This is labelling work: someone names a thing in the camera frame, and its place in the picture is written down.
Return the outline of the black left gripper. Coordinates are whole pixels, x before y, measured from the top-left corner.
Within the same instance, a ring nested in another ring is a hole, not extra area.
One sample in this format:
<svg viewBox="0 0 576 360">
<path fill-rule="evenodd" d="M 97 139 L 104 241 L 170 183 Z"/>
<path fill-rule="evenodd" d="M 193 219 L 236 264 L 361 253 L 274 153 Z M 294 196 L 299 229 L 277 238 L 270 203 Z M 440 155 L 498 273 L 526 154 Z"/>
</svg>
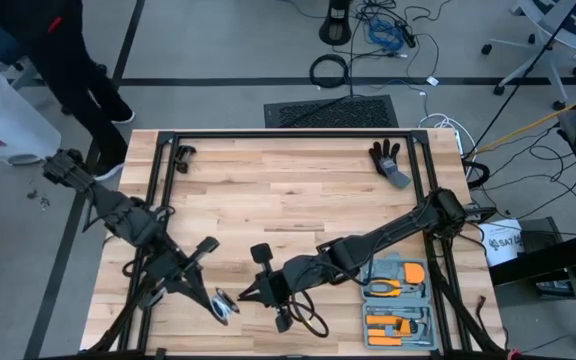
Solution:
<svg viewBox="0 0 576 360">
<path fill-rule="evenodd" d="M 181 294 L 205 308 L 218 318 L 213 298 L 206 289 L 200 260 L 219 246 L 214 237 L 206 237 L 191 255 L 186 255 L 169 235 L 160 236 L 153 243 L 153 254 L 145 267 L 146 289 L 138 303 L 146 309 L 157 303 L 164 293 Z"/>
</svg>

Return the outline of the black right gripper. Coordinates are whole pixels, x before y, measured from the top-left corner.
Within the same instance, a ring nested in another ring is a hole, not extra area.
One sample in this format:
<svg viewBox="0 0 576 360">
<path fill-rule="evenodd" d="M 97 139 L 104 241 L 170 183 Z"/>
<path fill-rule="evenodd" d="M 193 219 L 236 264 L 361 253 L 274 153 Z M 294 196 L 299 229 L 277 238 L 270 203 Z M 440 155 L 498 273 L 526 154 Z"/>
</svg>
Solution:
<svg viewBox="0 0 576 360">
<path fill-rule="evenodd" d="M 261 243 L 251 248 L 253 261 L 262 267 L 255 276 L 255 281 L 238 298 L 241 302 L 255 302 L 272 307 L 276 310 L 275 325 L 279 333 L 287 332 L 293 319 L 288 310 L 288 285 L 279 271 L 274 271 L 271 265 L 273 255 L 267 243 Z"/>
</svg>

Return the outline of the black plastic cord spool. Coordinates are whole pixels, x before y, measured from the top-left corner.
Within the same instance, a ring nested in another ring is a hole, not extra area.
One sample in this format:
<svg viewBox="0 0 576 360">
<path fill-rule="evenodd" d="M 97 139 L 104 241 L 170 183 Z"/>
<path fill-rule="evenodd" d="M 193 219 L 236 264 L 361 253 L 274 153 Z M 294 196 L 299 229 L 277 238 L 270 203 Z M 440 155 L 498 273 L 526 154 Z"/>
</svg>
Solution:
<svg viewBox="0 0 576 360">
<path fill-rule="evenodd" d="M 227 326 L 232 314 L 239 314 L 240 308 L 236 302 L 221 288 L 216 288 L 216 294 L 213 298 L 213 306 L 219 323 Z"/>
</svg>

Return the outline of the small black clamp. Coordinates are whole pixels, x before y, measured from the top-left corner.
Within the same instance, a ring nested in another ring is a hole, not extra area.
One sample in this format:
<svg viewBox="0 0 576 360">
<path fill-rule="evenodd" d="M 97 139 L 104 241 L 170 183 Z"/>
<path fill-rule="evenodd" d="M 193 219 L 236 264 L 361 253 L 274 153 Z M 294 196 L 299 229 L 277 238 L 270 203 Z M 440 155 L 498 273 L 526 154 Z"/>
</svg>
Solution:
<svg viewBox="0 0 576 360">
<path fill-rule="evenodd" d="M 179 145 L 174 155 L 175 169 L 179 173 L 187 174 L 189 171 L 190 157 L 196 152 L 197 150 L 193 146 Z"/>
</svg>

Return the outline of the short orange black tool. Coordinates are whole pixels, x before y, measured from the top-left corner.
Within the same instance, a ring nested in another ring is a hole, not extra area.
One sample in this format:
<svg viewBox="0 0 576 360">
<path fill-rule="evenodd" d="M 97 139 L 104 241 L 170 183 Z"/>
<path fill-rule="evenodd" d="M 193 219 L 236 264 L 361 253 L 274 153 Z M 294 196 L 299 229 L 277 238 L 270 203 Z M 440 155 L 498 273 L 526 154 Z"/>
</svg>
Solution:
<svg viewBox="0 0 576 360">
<path fill-rule="evenodd" d="M 369 337 L 410 337 L 410 330 L 397 330 L 394 327 L 372 327 L 367 329 Z"/>
</svg>

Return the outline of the grey plastic tool case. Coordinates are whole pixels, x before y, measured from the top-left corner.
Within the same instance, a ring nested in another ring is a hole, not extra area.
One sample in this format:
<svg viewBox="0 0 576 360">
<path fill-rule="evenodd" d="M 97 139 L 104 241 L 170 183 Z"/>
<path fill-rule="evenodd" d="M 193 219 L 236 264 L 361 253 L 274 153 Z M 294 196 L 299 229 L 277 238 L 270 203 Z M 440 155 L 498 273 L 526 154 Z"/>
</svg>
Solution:
<svg viewBox="0 0 576 360">
<path fill-rule="evenodd" d="M 425 281 L 421 284 L 407 284 L 404 280 L 403 265 L 406 262 L 421 263 L 426 270 Z M 398 297 L 368 297 L 363 291 L 372 278 L 383 277 L 399 280 L 402 292 Z M 397 254 L 376 259 L 364 265 L 360 272 L 362 283 L 362 325 L 364 330 L 364 343 L 371 350 L 427 350 L 438 348 L 431 301 L 431 283 L 426 262 L 421 259 L 406 259 Z M 404 318 L 398 325 L 367 325 L 367 315 L 395 315 Z M 410 337 L 398 337 L 403 340 L 401 346 L 370 346 L 368 344 L 367 329 L 372 327 L 394 327 L 397 330 L 410 330 Z"/>
</svg>

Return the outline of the black grey work glove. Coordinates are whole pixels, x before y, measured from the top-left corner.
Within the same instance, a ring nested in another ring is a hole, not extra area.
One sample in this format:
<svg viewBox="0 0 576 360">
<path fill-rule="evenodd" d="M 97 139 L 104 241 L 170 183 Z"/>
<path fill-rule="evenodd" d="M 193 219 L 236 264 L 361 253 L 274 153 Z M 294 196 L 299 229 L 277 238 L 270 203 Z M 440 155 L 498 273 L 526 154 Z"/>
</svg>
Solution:
<svg viewBox="0 0 576 360">
<path fill-rule="evenodd" d="M 399 143 L 392 144 L 389 139 L 384 139 L 382 142 L 374 142 L 368 153 L 377 173 L 394 187 L 403 189 L 410 184 L 411 179 L 399 170 L 397 164 L 399 150 Z"/>
</svg>

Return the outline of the white plastic bin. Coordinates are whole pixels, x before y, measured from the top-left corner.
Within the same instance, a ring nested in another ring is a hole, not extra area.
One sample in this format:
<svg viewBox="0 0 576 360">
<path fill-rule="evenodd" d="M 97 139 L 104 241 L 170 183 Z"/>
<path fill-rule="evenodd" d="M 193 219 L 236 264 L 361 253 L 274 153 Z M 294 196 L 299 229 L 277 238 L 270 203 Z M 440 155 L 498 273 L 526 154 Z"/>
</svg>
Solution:
<svg viewBox="0 0 576 360">
<path fill-rule="evenodd" d="M 28 165 L 54 155 L 61 134 L 0 73 L 0 161 Z"/>
</svg>

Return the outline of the black round stand base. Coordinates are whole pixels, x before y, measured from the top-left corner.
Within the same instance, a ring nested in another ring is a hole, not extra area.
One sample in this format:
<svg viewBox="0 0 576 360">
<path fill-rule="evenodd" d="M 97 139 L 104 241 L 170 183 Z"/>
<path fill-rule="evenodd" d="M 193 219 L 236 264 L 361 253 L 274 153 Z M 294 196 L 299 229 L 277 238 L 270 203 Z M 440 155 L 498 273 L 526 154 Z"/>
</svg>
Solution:
<svg viewBox="0 0 576 360">
<path fill-rule="evenodd" d="M 348 43 L 352 36 L 349 25 L 351 0 L 329 0 L 324 22 L 319 28 L 319 38 L 331 46 Z"/>
</svg>

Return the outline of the person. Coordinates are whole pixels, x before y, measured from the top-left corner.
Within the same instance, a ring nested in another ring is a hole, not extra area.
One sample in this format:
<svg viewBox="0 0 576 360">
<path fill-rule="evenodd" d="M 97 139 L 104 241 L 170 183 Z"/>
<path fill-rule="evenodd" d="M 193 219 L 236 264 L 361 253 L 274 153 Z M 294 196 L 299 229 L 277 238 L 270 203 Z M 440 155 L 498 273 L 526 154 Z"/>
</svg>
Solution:
<svg viewBox="0 0 576 360">
<path fill-rule="evenodd" d="M 97 163 L 124 163 L 127 143 L 108 116 L 130 107 L 86 49 L 82 0 L 0 0 L 0 27 L 92 136 Z"/>
</svg>

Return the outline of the black box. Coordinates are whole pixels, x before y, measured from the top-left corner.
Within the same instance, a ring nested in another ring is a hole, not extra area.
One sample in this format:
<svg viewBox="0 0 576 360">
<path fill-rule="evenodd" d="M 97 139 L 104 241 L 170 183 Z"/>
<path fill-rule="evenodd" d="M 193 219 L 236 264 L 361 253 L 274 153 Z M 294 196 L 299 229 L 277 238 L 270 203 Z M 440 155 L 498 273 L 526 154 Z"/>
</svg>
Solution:
<svg viewBox="0 0 576 360">
<path fill-rule="evenodd" d="M 554 221 L 550 218 L 525 220 L 520 222 L 522 228 L 523 255 L 556 245 L 560 238 L 553 229 Z M 563 280 L 532 281 L 537 295 L 542 299 L 574 299 L 575 294 L 567 277 Z"/>
</svg>

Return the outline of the black diagonal support pole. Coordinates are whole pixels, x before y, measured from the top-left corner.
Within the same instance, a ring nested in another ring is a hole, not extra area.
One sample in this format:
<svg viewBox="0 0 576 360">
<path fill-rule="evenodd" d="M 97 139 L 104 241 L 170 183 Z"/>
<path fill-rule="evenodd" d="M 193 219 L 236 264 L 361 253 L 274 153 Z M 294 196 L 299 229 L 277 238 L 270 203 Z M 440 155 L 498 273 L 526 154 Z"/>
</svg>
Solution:
<svg viewBox="0 0 576 360">
<path fill-rule="evenodd" d="M 511 81 L 515 81 L 516 87 L 503 102 L 484 132 L 475 141 L 473 148 L 462 156 L 463 159 L 469 159 L 477 154 L 481 141 L 500 118 L 518 89 L 527 83 L 528 75 L 535 69 L 540 60 L 549 61 L 551 67 L 550 83 L 559 87 L 563 100 L 567 99 L 563 83 L 551 59 L 550 50 L 556 42 L 576 49 L 574 35 L 570 35 L 569 31 L 565 30 L 566 25 L 575 23 L 576 0 L 517 0 L 516 6 L 512 8 L 512 13 L 523 13 L 537 27 L 535 43 L 533 44 L 537 52 L 496 85 L 493 91 L 495 95 L 502 95 L 505 86 Z"/>
</svg>

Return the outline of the white office chair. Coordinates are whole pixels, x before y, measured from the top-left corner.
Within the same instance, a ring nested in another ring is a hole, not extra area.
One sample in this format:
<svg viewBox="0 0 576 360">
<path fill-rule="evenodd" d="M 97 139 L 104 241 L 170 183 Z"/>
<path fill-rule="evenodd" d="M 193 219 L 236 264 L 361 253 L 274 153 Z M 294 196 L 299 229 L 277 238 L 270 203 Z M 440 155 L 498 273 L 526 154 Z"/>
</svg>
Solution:
<svg viewBox="0 0 576 360">
<path fill-rule="evenodd" d="M 516 0 L 510 12 L 514 16 L 527 17 L 536 30 L 529 35 L 525 43 L 491 38 L 482 46 L 481 54 L 489 55 L 495 44 L 525 48 L 532 54 L 524 63 L 499 81 L 493 93 L 497 96 L 503 95 L 507 84 L 527 77 L 539 63 L 544 63 L 549 71 L 548 80 L 557 89 L 559 95 L 559 98 L 553 102 L 552 108 L 556 111 L 564 109 L 568 96 L 552 51 L 556 44 L 562 44 L 575 51 L 573 59 L 576 61 L 576 0 Z"/>
</svg>

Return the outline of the orange handled pliers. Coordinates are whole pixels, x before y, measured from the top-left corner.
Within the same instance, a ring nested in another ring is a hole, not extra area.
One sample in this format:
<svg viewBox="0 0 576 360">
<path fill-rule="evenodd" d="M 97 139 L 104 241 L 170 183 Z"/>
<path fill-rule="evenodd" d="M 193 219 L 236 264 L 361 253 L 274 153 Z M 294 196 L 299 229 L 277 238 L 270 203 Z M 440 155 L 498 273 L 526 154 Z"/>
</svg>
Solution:
<svg viewBox="0 0 576 360">
<path fill-rule="evenodd" d="M 364 295 L 368 297 L 398 297 L 402 292 L 399 280 L 383 277 L 372 278 L 364 287 Z"/>
</svg>

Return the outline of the black aluminium table frame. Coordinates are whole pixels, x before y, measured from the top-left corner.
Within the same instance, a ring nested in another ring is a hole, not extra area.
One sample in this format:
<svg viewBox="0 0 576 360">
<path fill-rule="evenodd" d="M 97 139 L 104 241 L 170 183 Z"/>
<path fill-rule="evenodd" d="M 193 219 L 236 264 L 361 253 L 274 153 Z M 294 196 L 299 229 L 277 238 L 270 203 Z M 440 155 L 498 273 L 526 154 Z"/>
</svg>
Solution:
<svg viewBox="0 0 576 360">
<path fill-rule="evenodd" d="M 369 156 L 374 142 L 399 143 L 399 189 L 380 176 Z M 187 174 L 175 169 L 179 145 L 193 146 Z M 273 265 L 323 242 L 363 233 L 408 212 L 432 188 L 470 199 L 453 133 L 445 129 L 136 130 L 120 189 L 174 208 L 168 230 L 185 250 L 206 236 L 219 247 L 204 261 L 204 280 L 237 294 L 259 266 L 250 248 L 267 243 Z M 360 327 L 360 292 L 353 283 L 311 293 L 331 326 L 318 338 L 300 325 L 278 333 L 273 312 L 244 302 L 227 326 L 181 296 L 136 313 L 115 347 L 165 360 L 424 360 L 413 350 L 370 350 Z"/>
</svg>

